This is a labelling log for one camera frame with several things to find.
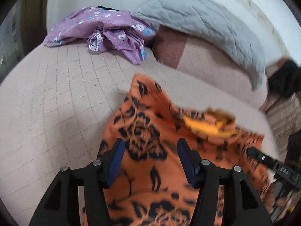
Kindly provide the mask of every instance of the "white wall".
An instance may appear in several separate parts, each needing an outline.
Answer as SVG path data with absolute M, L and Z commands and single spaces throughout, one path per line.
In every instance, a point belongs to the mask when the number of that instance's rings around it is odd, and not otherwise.
M 58 21 L 69 13 L 85 6 L 103 5 L 115 9 L 134 11 L 147 0 L 48 0 L 47 28 L 50 30 Z M 253 31 L 264 45 L 267 64 L 276 60 L 283 54 L 277 49 L 277 43 L 271 42 L 271 35 L 264 31 L 264 25 L 254 18 L 237 0 L 215 0 L 226 6 L 232 13 L 240 17 Z M 252 0 L 268 17 L 284 41 L 291 56 L 301 63 L 301 28 L 293 14 L 282 0 Z

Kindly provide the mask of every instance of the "mattress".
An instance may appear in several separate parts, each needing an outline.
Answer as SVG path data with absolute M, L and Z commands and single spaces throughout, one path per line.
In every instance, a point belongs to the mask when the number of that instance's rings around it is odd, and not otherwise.
M 29 224 L 61 166 L 76 169 L 96 158 L 106 123 L 136 72 L 157 81 L 177 105 L 234 113 L 239 125 L 264 133 L 264 152 L 278 157 L 264 114 L 146 52 L 145 62 L 134 66 L 119 51 L 91 54 L 84 41 L 40 45 L 2 82 L 0 197 L 20 226 Z
M 260 109 L 268 95 L 267 78 L 253 91 L 245 71 L 227 54 L 209 42 L 160 26 L 153 52 L 157 61 L 193 75 Z

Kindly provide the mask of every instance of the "purple cloth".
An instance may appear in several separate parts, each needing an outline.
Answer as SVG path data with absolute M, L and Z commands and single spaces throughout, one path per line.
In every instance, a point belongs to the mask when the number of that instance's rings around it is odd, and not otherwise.
M 146 57 L 144 40 L 153 39 L 155 34 L 145 22 L 131 16 L 130 11 L 88 7 L 58 23 L 43 43 L 55 47 L 85 38 L 92 51 L 121 50 L 133 64 L 141 64 Z

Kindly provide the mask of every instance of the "gray quilted blanket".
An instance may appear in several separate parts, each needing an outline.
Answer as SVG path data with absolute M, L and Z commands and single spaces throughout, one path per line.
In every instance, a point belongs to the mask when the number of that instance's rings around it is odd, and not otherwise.
M 248 74 L 252 88 L 265 71 L 262 45 L 249 27 L 213 0 L 150 0 L 134 16 L 201 37 L 226 52 Z

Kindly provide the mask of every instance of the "orange floral fabric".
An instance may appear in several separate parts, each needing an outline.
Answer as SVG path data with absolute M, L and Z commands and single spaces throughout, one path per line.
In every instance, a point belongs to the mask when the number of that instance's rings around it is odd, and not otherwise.
M 183 116 L 213 125 L 222 121 L 220 130 L 236 130 L 236 134 L 229 138 L 204 135 L 186 126 Z M 268 191 L 265 167 L 245 154 L 250 146 L 261 148 L 263 135 L 238 128 L 235 118 L 221 110 L 199 112 L 174 106 L 147 76 L 133 77 L 127 97 L 106 127 L 97 157 L 119 137 L 126 151 L 115 183 L 104 190 L 113 224 L 189 225 L 199 191 L 186 180 L 177 154 L 180 138 L 218 167 L 242 167 L 261 198 Z M 215 225 L 222 222 L 223 189 L 219 187 Z

